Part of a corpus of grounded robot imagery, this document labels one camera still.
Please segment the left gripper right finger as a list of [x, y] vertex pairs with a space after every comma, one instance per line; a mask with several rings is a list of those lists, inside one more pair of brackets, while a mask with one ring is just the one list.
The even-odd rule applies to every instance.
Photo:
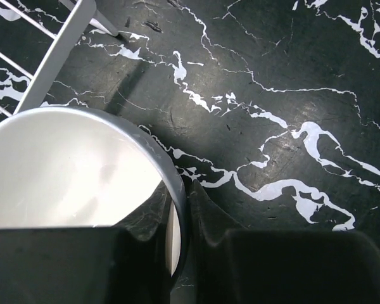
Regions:
[[380, 251], [359, 232], [244, 228], [189, 188], [198, 303], [380, 303]]

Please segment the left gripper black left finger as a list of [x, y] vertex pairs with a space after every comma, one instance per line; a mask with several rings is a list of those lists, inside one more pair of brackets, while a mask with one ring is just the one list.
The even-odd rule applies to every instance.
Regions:
[[168, 303], [164, 183], [112, 227], [0, 229], [0, 303]]

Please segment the white bowl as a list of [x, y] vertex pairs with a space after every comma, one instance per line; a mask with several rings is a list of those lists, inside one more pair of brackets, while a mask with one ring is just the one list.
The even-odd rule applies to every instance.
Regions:
[[0, 123], [0, 228], [107, 227], [164, 185], [170, 195], [167, 268], [187, 251], [184, 183], [145, 131], [101, 110], [47, 106]]

